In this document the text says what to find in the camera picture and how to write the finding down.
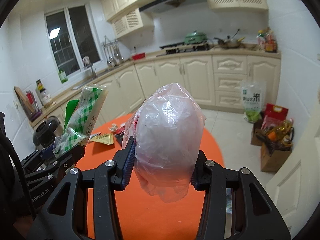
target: window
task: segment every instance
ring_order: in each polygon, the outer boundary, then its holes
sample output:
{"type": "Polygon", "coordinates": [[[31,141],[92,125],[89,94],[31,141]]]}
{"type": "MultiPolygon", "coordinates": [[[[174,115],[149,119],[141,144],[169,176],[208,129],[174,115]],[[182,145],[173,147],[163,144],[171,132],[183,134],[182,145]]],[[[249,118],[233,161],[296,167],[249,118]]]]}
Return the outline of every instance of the window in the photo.
{"type": "Polygon", "coordinates": [[[83,69],[82,59],[85,56],[89,57],[91,63],[100,61],[85,6],[50,14],[46,16],[46,21],[59,71],[65,71],[68,76],[83,69]]]}

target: cardboard box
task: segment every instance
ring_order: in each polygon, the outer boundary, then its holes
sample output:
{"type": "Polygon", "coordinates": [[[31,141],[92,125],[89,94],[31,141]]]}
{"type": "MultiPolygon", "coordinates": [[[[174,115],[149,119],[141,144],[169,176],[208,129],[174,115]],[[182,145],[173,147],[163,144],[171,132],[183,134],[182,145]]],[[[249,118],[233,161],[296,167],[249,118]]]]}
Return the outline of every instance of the cardboard box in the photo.
{"type": "Polygon", "coordinates": [[[251,132],[251,144],[252,145],[262,146],[262,141],[260,141],[256,137],[256,132],[257,131],[262,132],[262,130],[261,130],[262,123],[263,123],[263,120],[258,120],[257,122],[255,122],[253,124],[252,132],[251,132]]]}
{"type": "Polygon", "coordinates": [[[291,151],[274,151],[270,155],[267,146],[263,143],[261,147],[261,171],[277,172],[287,160],[291,151]]]}

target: window pane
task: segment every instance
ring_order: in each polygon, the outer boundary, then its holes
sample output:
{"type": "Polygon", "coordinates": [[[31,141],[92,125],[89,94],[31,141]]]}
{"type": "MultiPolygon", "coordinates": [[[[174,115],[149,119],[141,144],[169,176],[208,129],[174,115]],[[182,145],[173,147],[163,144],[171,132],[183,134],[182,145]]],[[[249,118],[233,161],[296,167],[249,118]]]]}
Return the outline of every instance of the window pane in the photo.
{"type": "Polygon", "coordinates": [[[91,63],[100,61],[85,6],[70,8],[69,14],[81,58],[88,56],[91,63]]]}
{"type": "Polygon", "coordinates": [[[70,75],[80,68],[69,42],[69,32],[64,12],[49,15],[46,20],[49,36],[52,30],[60,28],[57,37],[53,38],[54,35],[51,37],[50,44],[58,69],[65,71],[66,75],[70,75]]]}

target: green pot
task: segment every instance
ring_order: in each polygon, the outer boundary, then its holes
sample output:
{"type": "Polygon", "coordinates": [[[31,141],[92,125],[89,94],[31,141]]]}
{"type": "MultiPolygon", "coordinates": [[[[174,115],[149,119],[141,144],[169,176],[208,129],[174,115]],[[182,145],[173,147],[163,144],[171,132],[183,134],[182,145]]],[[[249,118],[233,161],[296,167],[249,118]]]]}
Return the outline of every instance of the green pot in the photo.
{"type": "Polygon", "coordinates": [[[207,35],[202,32],[194,31],[193,33],[188,33],[184,39],[185,44],[195,44],[195,43],[202,43],[207,41],[207,35]]]}

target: orange tabletop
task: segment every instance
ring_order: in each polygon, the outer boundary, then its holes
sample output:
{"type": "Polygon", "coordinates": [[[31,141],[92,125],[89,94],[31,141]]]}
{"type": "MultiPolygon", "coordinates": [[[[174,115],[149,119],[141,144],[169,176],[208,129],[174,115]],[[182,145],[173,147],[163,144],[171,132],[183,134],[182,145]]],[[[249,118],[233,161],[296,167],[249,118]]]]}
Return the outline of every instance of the orange tabletop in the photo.
{"type": "MultiPolygon", "coordinates": [[[[131,115],[119,117],[100,126],[95,132],[108,133],[112,123],[120,126],[131,115]]],[[[114,145],[89,143],[85,147],[84,157],[77,167],[82,171],[97,168],[110,160],[121,147],[117,141],[114,145]]],[[[208,159],[224,166],[218,144],[212,135],[204,129],[200,150],[208,159]]],[[[116,191],[116,206],[124,240],[194,240],[201,216],[204,191],[197,192],[189,187],[185,198],[174,203],[164,203],[158,196],[150,196],[141,189],[134,172],[129,185],[123,192],[116,191]]],[[[88,194],[88,236],[94,238],[93,228],[93,190],[88,194]]]]}

